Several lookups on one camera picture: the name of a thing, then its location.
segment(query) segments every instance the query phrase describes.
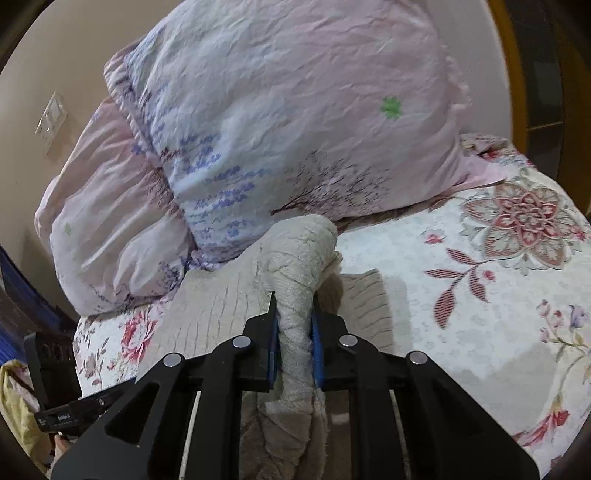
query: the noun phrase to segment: metal screw head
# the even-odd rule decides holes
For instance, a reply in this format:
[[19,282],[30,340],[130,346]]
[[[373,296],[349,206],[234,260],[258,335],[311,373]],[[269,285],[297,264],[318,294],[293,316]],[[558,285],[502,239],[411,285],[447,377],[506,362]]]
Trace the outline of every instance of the metal screw head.
[[426,364],[427,360],[429,360],[429,357],[425,353],[419,352],[418,350],[410,352],[408,358],[410,358],[410,361],[415,365]]
[[169,353],[164,357],[163,363],[165,367],[176,367],[182,360],[178,353]]
[[342,346],[355,346],[357,345],[357,337],[355,335],[343,335],[341,338],[339,338],[339,343]]
[[232,340],[232,345],[236,348],[246,348],[250,344],[251,340],[246,335],[240,335],[236,337],[234,340]]

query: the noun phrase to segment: pink pillowcase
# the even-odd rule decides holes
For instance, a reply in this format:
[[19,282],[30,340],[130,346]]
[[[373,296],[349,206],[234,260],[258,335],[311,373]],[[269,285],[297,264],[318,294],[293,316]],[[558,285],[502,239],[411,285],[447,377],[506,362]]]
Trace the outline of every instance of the pink pillowcase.
[[61,287],[81,315],[161,296],[184,277],[193,237],[149,156],[105,100],[35,214]]
[[105,79],[203,265],[299,213],[370,215],[506,176],[465,156],[467,85],[409,0],[183,2]]

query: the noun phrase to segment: wall outlet plate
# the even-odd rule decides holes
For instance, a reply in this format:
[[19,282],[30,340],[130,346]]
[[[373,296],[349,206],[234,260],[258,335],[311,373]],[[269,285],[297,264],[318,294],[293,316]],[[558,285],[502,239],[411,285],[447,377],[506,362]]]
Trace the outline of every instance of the wall outlet plate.
[[46,155],[67,116],[60,94],[53,92],[35,130],[35,136],[43,141]]

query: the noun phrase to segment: beige towel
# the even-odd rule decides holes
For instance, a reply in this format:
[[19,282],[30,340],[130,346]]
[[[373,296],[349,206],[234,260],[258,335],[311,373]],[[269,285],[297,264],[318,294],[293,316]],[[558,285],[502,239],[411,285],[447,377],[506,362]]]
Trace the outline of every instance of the beige towel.
[[309,331],[314,292],[338,265],[335,245],[334,224],[308,215],[275,224],[215,272],[189,272],[140,365],[138,376],[169,352],[211,352],[266,312],[275,291],[282,368],[272,392],[243,397],[242,479],[314,480],[323,473],[326,409],[314,387]]

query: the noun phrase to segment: bed sheet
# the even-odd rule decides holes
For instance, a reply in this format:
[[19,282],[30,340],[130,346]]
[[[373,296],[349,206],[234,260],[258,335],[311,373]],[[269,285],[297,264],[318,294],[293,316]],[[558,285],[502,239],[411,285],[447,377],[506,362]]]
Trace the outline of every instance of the bed sheet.
[[[545,475],[591,408],[591,227],[509,142],[463,143],[519,175],[339,222],[342,274],[381,275],[385,295],[368,307],[389,313],[362,336],[396,355],[427,352]],[[80,320],[85,395],[136,374],[172,297]]]

